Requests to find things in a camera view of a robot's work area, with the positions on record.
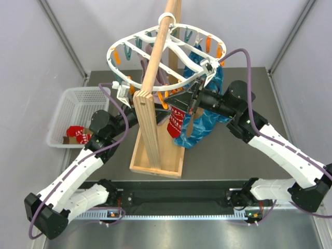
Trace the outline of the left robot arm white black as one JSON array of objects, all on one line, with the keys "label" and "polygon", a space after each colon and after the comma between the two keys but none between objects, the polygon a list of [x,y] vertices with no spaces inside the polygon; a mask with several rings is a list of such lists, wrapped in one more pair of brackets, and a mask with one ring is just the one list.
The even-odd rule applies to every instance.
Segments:
[{"label": "left robot arm white black", "polygon": [[117,116],[103,109],[92,115],[89,127],[92,137],[76,159],[47,188],[25,197],[24,207],[30,222],[30,239],[38,238],[32,234],[33,228],[37,228],[41,235],[53,240],[73,219],[99,205],[114,207],[114,217],[125,214],[119,207],[120,193],[110,180],[99,180],[81,193],[77,193],[77,189],[114,155],[122,142],[122,139],[116,141],[115,137],[126,136],[129,129],[137,123],[133,105],[121,106]]}]

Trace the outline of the blue patterned cloth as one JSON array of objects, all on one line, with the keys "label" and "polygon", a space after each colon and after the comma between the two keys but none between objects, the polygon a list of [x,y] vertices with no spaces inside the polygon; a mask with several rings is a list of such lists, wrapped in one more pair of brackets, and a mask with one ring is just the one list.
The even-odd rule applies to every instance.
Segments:
[{"label": "blue patterned cloth", "polygon": [[[207,85],[207,89],[212,90],[213,92],[222,93],[223,86],[223,69],[219,67],[217,69],[216,75]],[[208,110],[203,110],[203,113],[200,117],[193,120],[193,131],[191,136],[187,136],[187,127],[190,121],[190,115],[185,114],[182,123],[182,129],[180,135],[175,138],[174,144],[177,146],[184,147],[186,149],[192,148],[198,142],[200,142],[203,138],[208,136],[217,122],[227,123],[230,119],[228,117],[213,113]]]}]

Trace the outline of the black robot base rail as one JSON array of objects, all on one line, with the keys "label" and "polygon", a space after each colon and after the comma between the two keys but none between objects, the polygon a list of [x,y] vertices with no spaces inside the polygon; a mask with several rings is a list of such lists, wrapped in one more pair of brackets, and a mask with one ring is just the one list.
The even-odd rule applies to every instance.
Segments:
[{"label": "black robot base rail", "polygon": [[270,208],[282,194],[255,194],[248,181],[100,181],[110,191],[104,207],[122,208],[129,216],[230,215],[245,209]]}]

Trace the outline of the white oval clip hanger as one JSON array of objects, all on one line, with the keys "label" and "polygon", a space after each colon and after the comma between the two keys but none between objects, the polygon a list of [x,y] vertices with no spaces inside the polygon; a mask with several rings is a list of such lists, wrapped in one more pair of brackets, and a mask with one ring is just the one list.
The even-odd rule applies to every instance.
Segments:
[{"label": "white oval clip hanger", "polygon": [[[121,63],[118,54],[118,47],[124,48],[127,60],[131,59],[131,53],[136,52],[148,60],[151,53],[147,53],[142,49],[142,42],[149,45],[155,45],[157,34],[159,33],[161,19],[166,16],[174,17],[173,14],[162,13],[158,19],[158,25],[148,29],[136,32],[132,35],[124,37],[114,42],[106,53],[107,64],[111,71],[116,75],[120,84],[126,84],[130,87],[141,89],[142,84],[132,80],[125,75],[118,66]],[[200,62],[205,58],[218,59],[220,66],[222,59],[226,56],[227,47],[225,43],[217,36],[204,31],[198,27],[177,23],[175,20],[169,25],[168,34],[163,46],[162,57],[158,68],[165,70],[168,76],[175,78],[175,83],[169,86],[153,86],[154,92],[166,92],[181,88],[189,82],[201,75],[205,75]],[[181,76],[177,71],[177,66],[171,65],[171,55],[175,56],[175,61],[181,61],[186,67],[194,72],[193,76],[188,79]]]}]

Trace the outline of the wooden drying rack stand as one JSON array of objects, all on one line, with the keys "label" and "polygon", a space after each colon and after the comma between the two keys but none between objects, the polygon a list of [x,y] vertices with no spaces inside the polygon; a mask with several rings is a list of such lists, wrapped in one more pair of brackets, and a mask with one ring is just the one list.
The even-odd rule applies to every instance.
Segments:
[{"label": "wooden drying rack stand", "polygon": [[134,93],[133,103],[140,126],[130,162],[130,170],[134,173],[174,179],[180,179],[182,176],[185,149],[174,145],[167,132],[167,122],[161,126],[157,125],[152,95],[169,25],[173,20],[180,21],[181,5],[181,1],[167,2],[164,12],[171,13],[174,17],[166,16],[161,19],[143,86]]}]

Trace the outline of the mauve cloth on hanger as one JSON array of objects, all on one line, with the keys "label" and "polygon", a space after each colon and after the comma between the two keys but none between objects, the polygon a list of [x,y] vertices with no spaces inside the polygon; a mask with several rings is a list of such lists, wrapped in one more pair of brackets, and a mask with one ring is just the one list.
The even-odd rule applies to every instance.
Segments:
[{"label": "mauve cloth on hanger", "polygon": [[[142,68],[142,75],[141,75],[141,83],[143,83],[143,79],[146,74],[147,66],[149,64],[149,60],[142,55],[139,54],[139,59],[140,59],[140,64]],[[156,78],[154,81],[154,86],[160,87],[160,86],[165,86],[169,84],[168,77],[166,75],[165,70],[158,68]],[[162,107],[161,101],[159,100],[158,93],[157,92],[152,92],[153,98],[154,98],[154,103],[155,103],[155,108],[160,108],[164,109]]]}]

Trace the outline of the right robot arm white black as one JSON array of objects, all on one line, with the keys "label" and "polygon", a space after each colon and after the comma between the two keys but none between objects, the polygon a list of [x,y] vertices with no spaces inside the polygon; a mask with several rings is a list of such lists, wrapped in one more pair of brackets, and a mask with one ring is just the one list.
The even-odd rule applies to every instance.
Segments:
[{"label": "right robot arm white black", "polygon": [[261,200],[288,201],[315,213],[331,189],[331,165],[306,155],[285,139],[261,114],[254,111],[255,95],[246,82],[233,81],[224,94],[214,92],[195,80],[190,87],[164,99],[185,113],[197,108],[228,117],[227,128],[238,139],[264,153],[290,176],[290,179],[250,178],[241,190],[229,197],[235,206],[251,206]]}]

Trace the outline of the white perforated plastic basket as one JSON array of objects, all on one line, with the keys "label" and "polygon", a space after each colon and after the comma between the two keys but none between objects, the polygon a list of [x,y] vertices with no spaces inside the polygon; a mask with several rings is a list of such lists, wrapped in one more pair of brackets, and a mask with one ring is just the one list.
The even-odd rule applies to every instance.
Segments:
[{"label": "white perforated plastic basket", "polygon": [[108,111],[109,98],[99,87],[76,87],[64,91],[46,138],[49,147],[83,148],[83,144],[64,144],[70,126],[88,128],[92,115],[98,110]]}]

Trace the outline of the red santa christmas sock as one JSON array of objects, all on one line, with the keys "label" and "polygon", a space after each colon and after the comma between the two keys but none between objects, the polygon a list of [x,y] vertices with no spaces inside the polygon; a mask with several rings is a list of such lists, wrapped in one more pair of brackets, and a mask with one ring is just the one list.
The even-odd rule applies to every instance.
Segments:
[{"label": "red santa christmas sock", "polygon": [[167,125],[167,131],[173,139],[180,136],[185,116],[186,113],[184,111],[171,106],[171,115]]}]

